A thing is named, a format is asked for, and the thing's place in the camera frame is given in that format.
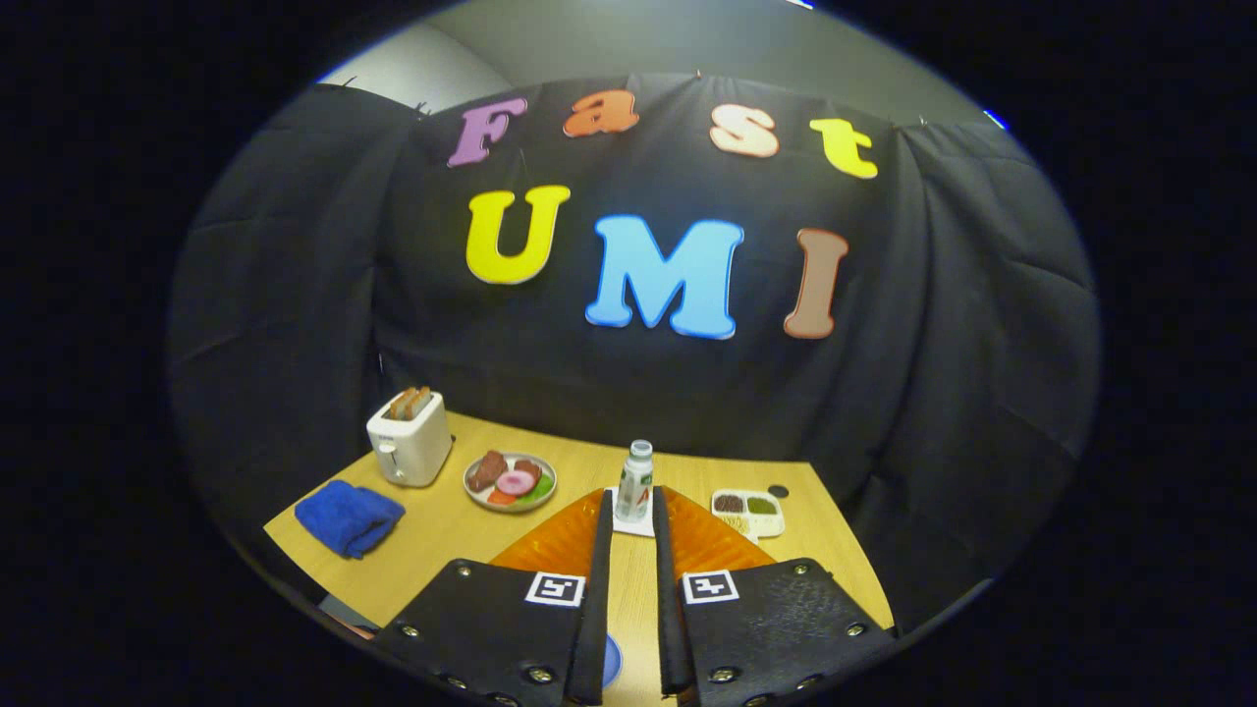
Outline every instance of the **blue letter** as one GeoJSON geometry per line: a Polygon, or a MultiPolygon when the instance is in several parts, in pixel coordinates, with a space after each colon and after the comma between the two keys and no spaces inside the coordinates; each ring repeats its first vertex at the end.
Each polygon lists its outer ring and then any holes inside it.
{"type": "Polygon", "coordinates": [[[729,338],[729,267],[742,243],[742,226],[728,221],[695,221],[664,260],[646,221],[637,216],[606,216],[593,225],[606,242],[598,299],[585,309],[590,323],[623,327],[632,321],[625,306],[625,283],[632,287],[641,318],[654,328],[664,309],[685,287],[681,307],[669,322],[676,333],[729,338]]]}

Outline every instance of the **toaster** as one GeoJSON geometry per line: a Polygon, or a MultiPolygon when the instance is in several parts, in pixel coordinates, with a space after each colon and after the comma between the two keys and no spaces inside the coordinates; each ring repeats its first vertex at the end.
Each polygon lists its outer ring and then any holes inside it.
{"type": "Polygon", "coordinates": [[[388,406],[402,395],[405,391],[367,420],[367,435],[386,479],[398,486],[429,486],[454,443],[445,419],[445,398],[432,391],[414,420],[393,420],[387,416],[388,406]]]}

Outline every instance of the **blue towel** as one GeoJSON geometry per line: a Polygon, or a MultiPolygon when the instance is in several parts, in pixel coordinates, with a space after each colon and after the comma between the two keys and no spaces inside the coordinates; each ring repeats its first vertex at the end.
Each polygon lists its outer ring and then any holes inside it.
{"type": "Polygon", "coordinates": [[[336,479],[295,508],[297,520],[342,557],[362,559],[406,515],[401,503],[336,479]]]}

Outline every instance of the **plate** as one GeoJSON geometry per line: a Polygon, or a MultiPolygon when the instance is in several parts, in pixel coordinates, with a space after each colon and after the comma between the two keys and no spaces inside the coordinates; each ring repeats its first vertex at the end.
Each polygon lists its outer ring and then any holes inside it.
{"type": "Polygon", "coordinates": [[[515,462],[518,462],[519,459],[528,459],[529,462],[541,467],[542,476],[549,477],[551,481],[554,482],[554,486],[552,486],[551,489],[547,491],[546,494],[543,494],[541,498],[529,501],[527,503],[520,503],[519,501],[515,501],[510,506],[489,503],[489,496],[493,493],[493,489],[497,488],[497,486],[490,484],[489,488],[485,488],[484,491],[471,491],[471,487],[468,486],[468,479],[471,478],[471,474],[474,474],[476,469],[480,468],[480,460],[484,459],[484,457],[481,455],[475,462],[471,462],[471,465],[468,467],[465,472],[463,472],[463,489],[468,492],[468,496],[470,496],[473,501],[475,501],[476,503],[484,506],[490,511],[497,511],[499,513],[524,513],[532,511],[533,508],[541,506],[542,503],[546,503],[547,501],[549,501],[551,496],[554,496],[554,491],[558,489],[558,474],[554,473],[554,467],[551,467],[549,462],[542,459],[541,457],[533,457],[532,454],[520,454],[515,452],[502,452],[500,454],[504,459],[507,459],[508,472],[515,468],[515,462]]]}

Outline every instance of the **plastic bottle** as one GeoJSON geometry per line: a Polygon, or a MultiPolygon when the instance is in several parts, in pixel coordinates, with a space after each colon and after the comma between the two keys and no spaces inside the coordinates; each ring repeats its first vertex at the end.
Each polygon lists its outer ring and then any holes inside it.
{"type": "Polygon", "coordinates": [[[655,481],[654,447],[645,439],[628,445],[628,459],[620,472],[620,491],[616,494],[616,517],[636,523],[646,517],[650,508],[650,484],[655,481]]]}

